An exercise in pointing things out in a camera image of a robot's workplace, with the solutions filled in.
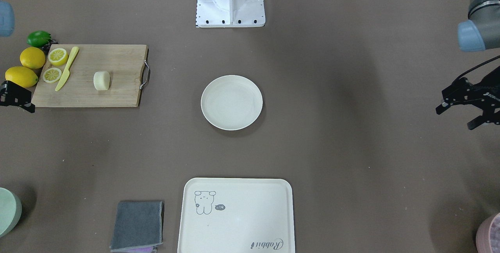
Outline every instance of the yellow knife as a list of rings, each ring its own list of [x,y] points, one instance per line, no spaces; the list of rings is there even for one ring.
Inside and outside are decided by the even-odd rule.
[[[68,80],[68,77],[70,76],[70,66],[73,63],[75,57],[77,56],[78,50],[80,50],[78,46],[71,48],[70,56],[68,57],[68,61],[66,62],[66,67],[62,72],[63,74],[61,75],[61,79],[59,79],[59,83],[55,87],[56,91],[59,91]]]

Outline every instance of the pink container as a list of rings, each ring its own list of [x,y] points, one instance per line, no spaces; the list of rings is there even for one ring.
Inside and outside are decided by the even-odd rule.
[[[492,215],[479,226],[475,235],[475,245],[479,253],[498,253],[498,244],[500,240],[495,239],[492,247],[491,238],[495,238],[496,232],[500,232],[500,213]]]

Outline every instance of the lemon slice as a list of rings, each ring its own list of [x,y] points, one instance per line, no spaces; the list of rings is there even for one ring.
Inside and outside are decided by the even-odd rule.
[[[42,78],[44,82],[54,83],[61,78],[62,72],[58,68],[49,68],[43,73]]]
[[[56,48],[48,54],[48,61],[54,66],[62,66],[68,61],[68,53],[63,48]]]

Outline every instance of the purple cloth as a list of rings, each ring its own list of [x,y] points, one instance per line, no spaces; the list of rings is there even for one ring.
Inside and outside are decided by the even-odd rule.
[[[129,250],[124,251],[124,252],[127,252],[127,253],[150,253],[153,251],[153,249],[154,249],[153,246],[149,246],[149,247],[144,247],[144,248],[129,249]]]

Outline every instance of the cartoon bear drawing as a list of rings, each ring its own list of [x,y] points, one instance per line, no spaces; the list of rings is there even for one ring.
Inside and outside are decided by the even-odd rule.
[[[196,213],[198,215],[212,212],[215,195],[215,191],[195,191]]]

